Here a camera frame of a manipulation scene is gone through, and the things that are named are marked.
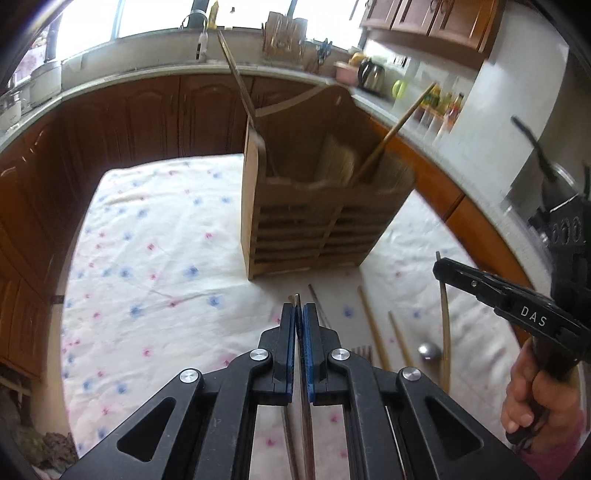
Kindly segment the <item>person's right hand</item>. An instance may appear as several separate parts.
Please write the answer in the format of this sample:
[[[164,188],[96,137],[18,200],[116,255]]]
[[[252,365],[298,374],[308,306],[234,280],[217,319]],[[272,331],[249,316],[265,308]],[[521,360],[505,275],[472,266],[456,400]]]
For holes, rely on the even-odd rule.
[[[507,433],[514,433],[533,424],[534,402],[543,407],[548,413],[547,420],[531,445],[531,452],[538,454],[567,442],[578,429],[581,408],[577,373],[571,371],[566,380],[557,381],[540,369],[532,340],[525,342],[511,369],[501,423]]]

